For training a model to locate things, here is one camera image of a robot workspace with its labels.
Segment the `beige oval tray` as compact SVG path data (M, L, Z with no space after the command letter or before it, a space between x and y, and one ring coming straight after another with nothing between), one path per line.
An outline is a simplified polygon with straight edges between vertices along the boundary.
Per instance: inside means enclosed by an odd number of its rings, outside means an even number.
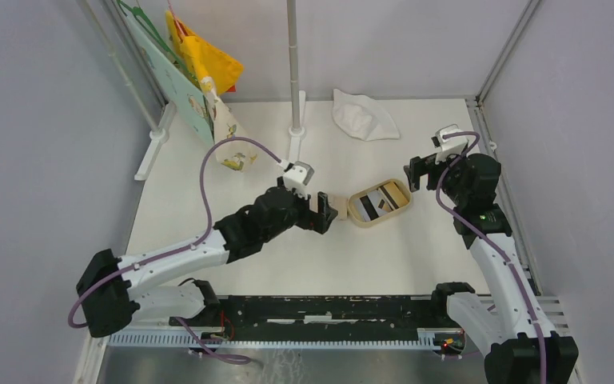
M404 192L405 196L409 199L409 203L407 206L404 206L398 210L394 210L393 212L386 214L385 216L382 216L381 218L378 218L377 220L374 220L372 222L365 222L360 214L360 211L357 209L357 204L355 203L355 201L361 197L362 195L366 194L367 192L369 192L370 190L375 190L377 187L384 185L387 182L396 182L398 184L398 186L402 189L402 191ZM353 220L354 224L361 227L361 228L369 228L371 226L375 226L377 224L380 224L386 220L389 220L390 218L394 218L396 216L398 216L399 214L401 214L402 212L404 212L405 210L407 210L413 201L413 197L412 194L409 190L409 188L400 180L395 179L395 178L391 178L389 180L383 181L383 182L379 182L374 186L371 186L365 190L362 190L360 192L357 192L355 194L353 194L352 196L349 197L348 201L347 201L347 208L348 208L348 216Z

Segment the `gold striped card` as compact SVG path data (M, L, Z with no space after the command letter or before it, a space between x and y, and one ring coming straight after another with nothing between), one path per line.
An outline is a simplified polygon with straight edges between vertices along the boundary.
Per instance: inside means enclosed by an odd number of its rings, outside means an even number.
M409 203L409 199L396 182L387 182L380 186L379 190L385 196L391 210L398 210Z

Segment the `beige card holder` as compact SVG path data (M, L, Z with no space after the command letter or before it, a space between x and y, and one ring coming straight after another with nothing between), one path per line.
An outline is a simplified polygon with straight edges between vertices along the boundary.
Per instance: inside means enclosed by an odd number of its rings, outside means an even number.
M341 220L341 221L346 220L348 217L347 199L340 195L331 195L331 194L327 194L327 195L329 196L329 204L331 205L333 210L338 211L338 216L335 220ZM317 210L316 197L317 197L316 194L310 197L309 209L314 213L324 212L324 211Z

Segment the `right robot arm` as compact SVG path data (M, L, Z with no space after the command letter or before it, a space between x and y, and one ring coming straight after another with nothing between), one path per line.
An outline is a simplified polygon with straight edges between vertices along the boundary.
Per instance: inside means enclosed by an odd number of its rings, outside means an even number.
M488 309L466 283L441 283L433 291L431 319L462 328L483 356L490 383L568 383L579 350L545 314L520 264L512 228L495 202L501 164L486 154L437 158L410 159L404 168L409 188L418 190L427 177L428 190L453 203L439 205L453 216L494 307Z

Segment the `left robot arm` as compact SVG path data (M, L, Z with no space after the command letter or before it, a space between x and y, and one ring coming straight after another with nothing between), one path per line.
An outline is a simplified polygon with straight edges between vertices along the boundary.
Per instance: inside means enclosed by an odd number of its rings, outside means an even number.
M188 242L133 256L117 257L110 249L101 250L78 280L78 300L68 323L86 328L93 338L115 334L137 320L160 317L192 318L209 326L219 315L210 285L197 282L184 288L171 286L170 281L257 254L293 227L324 234L337 215L326 193L301 197L279 185ZM74 321L77 310L85 316L81 324Z

